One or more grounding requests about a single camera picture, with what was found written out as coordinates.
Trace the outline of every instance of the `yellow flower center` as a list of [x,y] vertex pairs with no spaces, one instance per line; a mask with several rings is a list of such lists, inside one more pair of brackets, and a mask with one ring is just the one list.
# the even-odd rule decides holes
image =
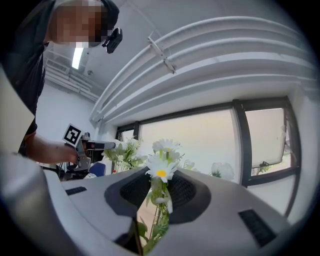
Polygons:
[[166,177],[167,172],[165,170],[158,170],[156,175],[158,175],[159,177]]

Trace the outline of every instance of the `black window frame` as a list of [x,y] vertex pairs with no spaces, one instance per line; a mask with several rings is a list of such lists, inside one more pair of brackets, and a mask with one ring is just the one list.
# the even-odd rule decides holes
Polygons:
[[[260,175],[252,175],[252,144],[250,137],[249,124],[246,116],[246,111],[267,110],[267,109],[284,109],[284,118],[286,124],[290,124],[289,137],[290,149],[295,156],[295,165],[289,168],[278,170],[275,172],[264,173]],[[140,125],[176,119],[181,117],[193,116],[198,114],[210,113],[215,111],[233,109],[235,119],[237,121],[239,146],[240,146],[240,184],[247,188],[248,186],[255,186],[265,183],[274,182],[284,179],[291,175],[295,175],[293,190],[289,199],[287,209],[284,216],[288,217],[293,207],[301,173],[301,142],[298,129],[297,119],[287,96],[269,97],[257,99],[234,99],[231,102],[219,103],[214,105],[201,106],[191,109],[186,109],[178,112],[164,114],[152,117],[145,120],[139,120],[117,128],[116,139],[118,139],[122,132],[133,130],[135,139],[139,138]]]

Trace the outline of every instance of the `white ceiling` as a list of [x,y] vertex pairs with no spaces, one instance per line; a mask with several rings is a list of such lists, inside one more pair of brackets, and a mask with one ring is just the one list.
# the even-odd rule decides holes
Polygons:
[[[225,16],[251,16],[293,27],[286,15],[259,0],[114,0],[120,9],[116,27],[123,40],[113,54],[101,46],[84,49],[78,72],[105,88],[116,74],[152,39],[201,20]],[[51,44],[44,57],[71,67],[74,48]],[[100,95],[102,89],[93,88]]]

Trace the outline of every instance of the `black shirt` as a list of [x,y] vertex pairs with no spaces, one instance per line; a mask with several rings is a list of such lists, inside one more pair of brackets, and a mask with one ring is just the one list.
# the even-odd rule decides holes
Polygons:
[[[1,55],[1,62],[8,80],[26,107],[36,116],[38,98],[44,87],[45,69],[43,66],[44,39],[48,23],[55,5],[54,0],[33,1],[35,6],[29,13],[20,11],[17,26],[10,45]],[[36,131],[36,118],[26,135]]]

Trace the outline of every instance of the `ceiling light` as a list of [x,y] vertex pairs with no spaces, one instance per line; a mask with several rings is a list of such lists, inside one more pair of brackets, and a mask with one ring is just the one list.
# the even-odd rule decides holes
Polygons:
[[75,48],[74,49],[72,67],[75,69],[79,68],[80,59],[81,59],[81,55],[82,55],[83,50],[84,50],[83,48]]

